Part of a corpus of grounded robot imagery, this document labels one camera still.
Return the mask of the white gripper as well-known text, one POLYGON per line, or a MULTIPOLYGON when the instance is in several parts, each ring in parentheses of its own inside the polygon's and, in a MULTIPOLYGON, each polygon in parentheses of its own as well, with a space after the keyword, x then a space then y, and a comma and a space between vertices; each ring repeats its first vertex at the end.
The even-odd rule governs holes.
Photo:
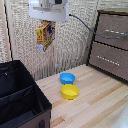
MULTIPOLYGON (((69 19, 68 0, 28 0, 28 3, 31 18, 54 22, 66 22, 69 19)), ((52 22, 49 33, 52 33, 52 22)))

